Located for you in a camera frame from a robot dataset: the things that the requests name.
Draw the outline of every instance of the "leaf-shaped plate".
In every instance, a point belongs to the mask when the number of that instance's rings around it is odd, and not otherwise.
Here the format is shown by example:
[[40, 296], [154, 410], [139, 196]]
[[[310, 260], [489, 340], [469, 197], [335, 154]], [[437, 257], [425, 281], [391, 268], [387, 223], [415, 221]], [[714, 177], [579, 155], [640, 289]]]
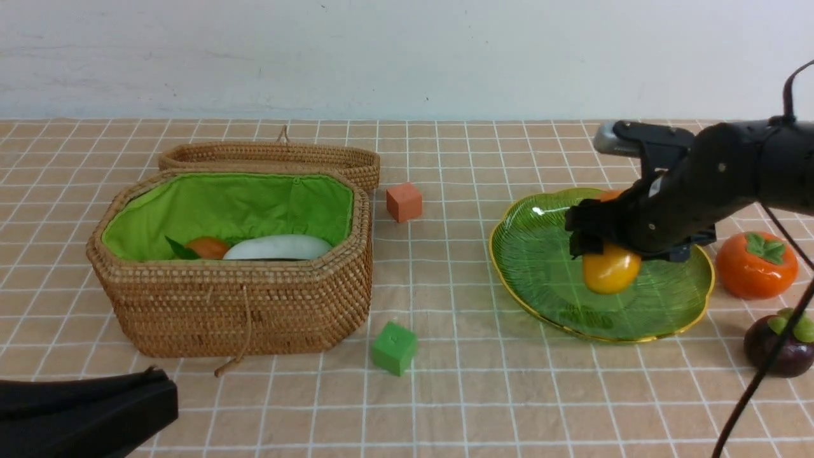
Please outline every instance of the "leaf-shaped plate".
[[565, 211], [601, 192], [577, 187], [512, 205], [488, 242], [501, 282], [530, 315], [579, 337], [641, 342], [691, 328], [706, 313], [715, 286], [712, 261], [697, 246], [687, 262], [643, 262], [622, 293], [596, 294], [585, 287], [582, 260], [568, 253]]

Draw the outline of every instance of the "green cube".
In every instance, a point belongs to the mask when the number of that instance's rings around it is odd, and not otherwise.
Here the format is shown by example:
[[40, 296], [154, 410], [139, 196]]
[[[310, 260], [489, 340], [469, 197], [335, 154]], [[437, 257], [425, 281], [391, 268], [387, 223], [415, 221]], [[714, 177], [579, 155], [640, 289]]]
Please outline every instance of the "green cube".
[[409, 329], [388, 321], [373, 342], [373, 364], [401, 377], [413, 361], [418, 339]]

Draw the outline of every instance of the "fake fruit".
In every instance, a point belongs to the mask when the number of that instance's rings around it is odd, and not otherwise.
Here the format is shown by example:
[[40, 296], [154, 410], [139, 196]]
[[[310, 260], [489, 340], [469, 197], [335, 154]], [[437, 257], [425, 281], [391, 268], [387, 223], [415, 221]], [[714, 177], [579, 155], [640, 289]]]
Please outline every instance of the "fake fruit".
[[229, 251], [229, 245], [225, 241], [208, 236], [190, 240], [184, 246], [197, 253], [201, 259], [223, 259]]
[[768, 232], [743, 232], [729, 237], [716, 256], [720, 282], [741, 299], [769, 299], [797, 279], [794, 252]]
[[[620, 190], [603, 192], [601, 201], [615, 199]], [[582, 275], [585, 287], [597, 294], [617, 294], [627, 289], [639, 275], [641, 257], [618, 245], [605, 241], [602, 253], [582, 255]]]
[[[743, 350], [749, 362], [760, 367], [780, 338], [793, 310], [785, 308], [775, 315], [755, 321], [743, 338]], [[806, 315], [800, 319], [768, 373], [783, 378], [803, 375], [814, 364], [814, 321]]]
[[316, 259], [333, 247], [323, 239], [305, 234], [280, 234], [245, 240], [230, 249], [224, 259]]

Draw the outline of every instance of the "basket string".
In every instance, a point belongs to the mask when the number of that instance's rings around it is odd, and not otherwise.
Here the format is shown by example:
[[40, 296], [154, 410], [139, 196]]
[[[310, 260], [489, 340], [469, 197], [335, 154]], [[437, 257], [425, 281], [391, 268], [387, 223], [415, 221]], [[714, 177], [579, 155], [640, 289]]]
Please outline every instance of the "basket string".
[[[212, 294], [213, 288], [214, 286], [209, 289], [209, 294], [207, 294], [207, 305], [209, 303], [209, 297]], [[243, 303], [246, 305], [246, 340], [243, 342], [243, 348], [240, 349], [237, 356], [215, 369], [215, 377], [220, 377], [226, 373], [226, 371], [229, 371], [243, 361], [243, 357], [246, 355], [246, 351], [249, 348], [249, 342], [252, 340], [252, 311], [249, 309], [249, 294], [246, 291], [246, 285], [243, 286]]]
[[280, 129], [280, 135], [277, 136], [277, 143], [280, 143], [280, 140], [285, 137], [286, 144], [291, 143], [291, 140], [288, 138], [288, 125], [285, 125]]

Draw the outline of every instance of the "orange fruit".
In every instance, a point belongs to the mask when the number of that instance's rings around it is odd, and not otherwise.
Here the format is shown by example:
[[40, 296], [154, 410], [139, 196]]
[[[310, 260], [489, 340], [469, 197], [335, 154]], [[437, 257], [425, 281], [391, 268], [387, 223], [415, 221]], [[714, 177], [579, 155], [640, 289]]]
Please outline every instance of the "orange fruit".
[[766, 231], [729, 237], [716, 255], [720, 282], [732, 295], [746, 300], [771, 299], [797, 280], [794, 250]]
[[223, 259], [229, 251], [229, 245], [225, 241], [209, 236], [190, 240], [184, 246], [196, 252], [201, 259]]
[[[613, 200], [623, 190], [614, 189], [599, 195], [601, 201]], [[641, 257], [617, 245], [604, 242], [602, 254], [582, 255], [585, 286], [596, 294], [617, 294], [630, 286], [641, 270]]]
[[610, 191], [605, 191], [597, 197], [600, 201], [604, 202], [606, 200], [614, 200], [616, 197], [619, 197], [619, 194], [624, 192], [624, 189], [611, 189]]

